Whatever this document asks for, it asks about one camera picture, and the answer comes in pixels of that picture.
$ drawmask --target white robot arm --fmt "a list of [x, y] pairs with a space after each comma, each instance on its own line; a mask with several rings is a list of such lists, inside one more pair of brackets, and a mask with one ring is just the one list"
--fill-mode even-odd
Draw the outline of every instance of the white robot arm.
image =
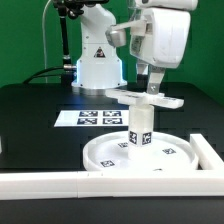
[[[134, 3], [140, 14], [136, 15], [133, 21], [111, 26], [106, 36], [112, 46], [122, 46], [126, 40], [124, 29], [131, 28], [130, 54], [138, 58], [141, 65], [145, 67], [150, 65], [151, 73], [147, 93], [157, 95], [156, 98], [158, 98], [165, 68], [177, 68], [183, 58], [190, 27], [190, 14], [186, 10], [194, 10], [198, 1], [135, 0]], [[118, 91], [112, 93], [110, 90], [107, 95], [110, 97], [114, 95], [118, 98], [119, 93]], [[124, 102], [124, 92], [121, 95], [121, 102]], [[134, 99], [132, 102], [130, 102], [130, 97], [127, 99], [127, 104], [148, 102], [142, 100], [142, 96], [140, 96], [141, 100]], [[174, 102], [173, 99], [167, 100], [171, 101], [166, 104], [162, 103], [160, 106], [167, 107]], [[182, 105], [183, 102], [180, 101], [177, 107]]]

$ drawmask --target green background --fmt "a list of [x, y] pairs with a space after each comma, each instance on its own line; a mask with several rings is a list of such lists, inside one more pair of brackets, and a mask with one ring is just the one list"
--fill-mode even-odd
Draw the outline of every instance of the green background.
[[[224, 104], [224, 1], [199, 0], [191, 13], [192, 23], [184, 59], [176, 70], [167, 70], [164, 81], [188, 82]], [[47, 0], [1, 3], [0, 86], [21, 83], [44, 68], [42, 13]], [[117, 22], [128, 18], [126, 0], [105, 5]], [[81, 55], [80, 21], [68, 21], [70, 53], [74, 62]], [[59, 18], [49, 8], [46, 17], [48, 67], [62, 64]], [[135, 59], [128, 47], [118, 49], [125, 64], [125, 78], [135, 81]]]

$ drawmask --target black tabletop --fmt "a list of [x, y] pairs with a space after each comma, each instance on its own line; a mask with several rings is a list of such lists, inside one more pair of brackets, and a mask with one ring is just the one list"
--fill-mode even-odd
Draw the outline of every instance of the black tabletop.
[[[136, 85], [128, 89], [143, 91]], [[182, 98], [177, 110], [156, 107], [155, 131], [189, 140], [201, 133], [223, 158], [224, 107], [191, 84], [164, 83]], [[104, 96], [84, 96], [60, 84], [0, 89], [1, 172], [83, 170], [91, 139], [127, 127], [54, 127], [61, 110], [123, 110]], [[223, 223], [223, 197], [86, 198], [0, 201], [1, 223]]]

